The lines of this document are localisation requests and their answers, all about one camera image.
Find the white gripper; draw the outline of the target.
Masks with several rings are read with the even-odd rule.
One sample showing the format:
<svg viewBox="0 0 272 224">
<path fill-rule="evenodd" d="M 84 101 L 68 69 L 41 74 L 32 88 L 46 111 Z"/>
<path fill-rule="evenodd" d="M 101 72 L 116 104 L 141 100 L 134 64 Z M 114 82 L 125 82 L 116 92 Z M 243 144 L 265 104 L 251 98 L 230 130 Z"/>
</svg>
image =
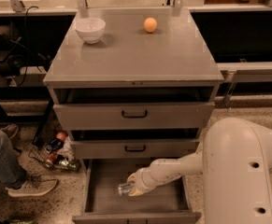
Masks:
<svg viewBox="0 0 272 224">
<path fill-rule="evenodd" d="M 128 183 L 134 183 L 134 187 L 129 191 L 131 197 L 140 196 L 156 188 L 156 182 L 151 177 L 150 171 L 146 168 L 139 169 L 127 178 Z"/>
</svg>

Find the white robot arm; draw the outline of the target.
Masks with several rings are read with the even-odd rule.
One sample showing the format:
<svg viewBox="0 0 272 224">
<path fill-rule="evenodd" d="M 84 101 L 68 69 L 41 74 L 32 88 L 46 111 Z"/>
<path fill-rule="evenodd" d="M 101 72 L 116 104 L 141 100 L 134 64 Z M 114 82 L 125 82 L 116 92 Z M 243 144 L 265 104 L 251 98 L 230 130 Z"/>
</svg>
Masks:
<svg viewBox="0 0 272 224">
<path fill-rule="evenodd" d="M 131 174 L 138 196 L 184 175 L 203 175 L 205 224 L 272 224 L 272 130 L 237 118 L 221 119 L 198 150 L 158 159 Z"/>
</svg>

